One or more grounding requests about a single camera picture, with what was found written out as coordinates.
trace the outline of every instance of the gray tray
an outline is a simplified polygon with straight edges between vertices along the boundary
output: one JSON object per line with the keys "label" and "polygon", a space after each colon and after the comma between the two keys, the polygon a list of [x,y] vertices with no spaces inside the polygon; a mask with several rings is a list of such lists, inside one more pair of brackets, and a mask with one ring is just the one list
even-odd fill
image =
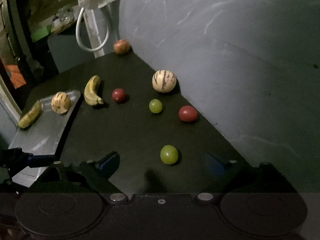
{"label": "gray tray", "polygon": [[[68,91],[71,107],[66,114],[60,115],[52,111],[51,100],[54,95],[40,99],[42,113],[28,129],[18,128],[9,149],[21,147],[23,152],[33,155],[53,155],[56,153],[62,133],[75,109],[81,93],[78,90]],[[26,167],[17,173],[12,181],[25,187],[30,187],[45,171],[46,167]]]}

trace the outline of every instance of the small round fruit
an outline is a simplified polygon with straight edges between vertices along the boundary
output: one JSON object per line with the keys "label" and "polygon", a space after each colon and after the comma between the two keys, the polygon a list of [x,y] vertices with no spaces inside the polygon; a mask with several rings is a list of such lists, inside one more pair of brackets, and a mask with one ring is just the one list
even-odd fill
{"label": "small round fruit", "polygon": [[178,160],[178,151],[172,145],[166,145],[161,149],[160,158],[165,164],[174,164]]}
{"label": "small round fruit", "polygon": [[161,93],[168,93],[177,83],[176,75],[169,70],[158,70],[152,76],[153,88]]}
{"label": "small round fruit", "polygon": [[58,114],[64,114],[69,111],[71,99],[66,92],[56,93],[51,100],[51,108]]}
{"label": "small round fruit", "polygon": [[192,106],[183,106],[179,110],[179,118],[183,122],[194,122],[197,117],[198,112]]}
{"label": "small round fruit", "polygon": [[112,100],[116,101],[117,103],[121,103],[125,100],[126,95],[123,89],[117,88],[113,90],[111,97]]}
{"label": "small round fruit", "polygon": [[118,40],[113,44],[113,51],[118,55],[127,54],[131,49],[131,45],[126,40]]}
{"label": "small round fruit", "polygon": [[158,99],[152,99],[149,103],[149,109],[154,114],[159,114],[162,110],[162,103]]}

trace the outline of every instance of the striped melon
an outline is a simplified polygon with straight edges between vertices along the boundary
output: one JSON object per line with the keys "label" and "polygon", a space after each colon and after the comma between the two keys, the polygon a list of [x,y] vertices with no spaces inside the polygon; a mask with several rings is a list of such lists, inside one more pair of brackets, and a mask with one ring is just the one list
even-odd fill
{"label": "striped melon", "polygon": [[176,75],[169,70],[158,70],[152,77],[153,88],[161,93],[170,92],[176,83]]}
{"label": "striped melon", "polygon": [[56,93],[51,100],[51,108],[58,114],[64,114],[68,112],[71,106],[71,99],[65,92]]}

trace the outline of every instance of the red cherry tomato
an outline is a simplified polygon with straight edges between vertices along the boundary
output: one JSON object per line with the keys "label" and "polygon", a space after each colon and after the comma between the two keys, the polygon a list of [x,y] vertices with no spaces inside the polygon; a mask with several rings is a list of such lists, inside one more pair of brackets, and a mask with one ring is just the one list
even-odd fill
{"label": "red cherry tomato", "polygon": [[116,101],[117,103],[123,102],[125,100],[124,90],[121,88],[117,88],[117,89],[113,90],[111,98],[112,98],[112,100]]}
{"label": "red cherry tomato", "polygon": [[192,106],[183,106],[179,110],[179,118],[183,122],[193,122],[197,119],[198,112]]}

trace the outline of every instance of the black table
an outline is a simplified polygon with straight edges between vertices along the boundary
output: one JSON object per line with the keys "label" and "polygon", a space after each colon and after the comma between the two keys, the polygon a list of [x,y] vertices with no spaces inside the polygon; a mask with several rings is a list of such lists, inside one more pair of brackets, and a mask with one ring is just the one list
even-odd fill
{"label": "black table", "polygon": [[[152,88],[153,74],[154,70],[134,53],[112,53],[35,87],[24,112],[37,99],[58,91],[77,89],[83,93],[88,80],[99,75],[102,97],[108,107],[93,108],[82,101],[60,160],[65,165],[78,165],[116,151],[120,154],[120,167],[110,182],[123,192],[200,192],[213,182],[205,167],[207,152],[228,160],[244,160],[203,116],[196,123],[181,122],[178,111],[189,105],[188,101],[179,87],[168,94],[156,92]],[[115,88],[124,89],[129,101],[119,105],[113,102],[111,93]],[[154,98],[163,103],[161,114],[149,111],[149,102]],[[160,159],[160,150],[167,144],[179,151],[176,165],[166,165]]]}

